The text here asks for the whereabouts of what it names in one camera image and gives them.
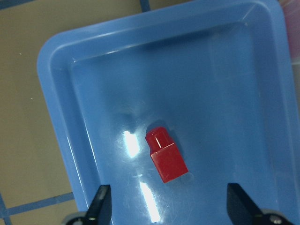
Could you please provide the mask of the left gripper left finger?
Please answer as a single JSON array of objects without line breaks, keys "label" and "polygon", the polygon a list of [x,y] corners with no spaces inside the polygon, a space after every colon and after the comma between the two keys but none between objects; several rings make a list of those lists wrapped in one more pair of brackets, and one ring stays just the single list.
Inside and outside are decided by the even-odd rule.
[{"label": "left gripper left finger", "polygon": [[63,225],[110,225],[111,186],[101,185],[87,211],[72,213],[62,220]]}]

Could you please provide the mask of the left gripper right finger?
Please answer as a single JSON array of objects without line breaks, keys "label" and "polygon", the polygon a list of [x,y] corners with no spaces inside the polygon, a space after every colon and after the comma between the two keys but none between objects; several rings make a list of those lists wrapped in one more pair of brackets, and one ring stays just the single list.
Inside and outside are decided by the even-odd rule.
[{"label": "left gripper right finger", "polygon": [[234,225],[291,225],[284,214],[262,210],[238,183],[228,183],[226,210]]}]

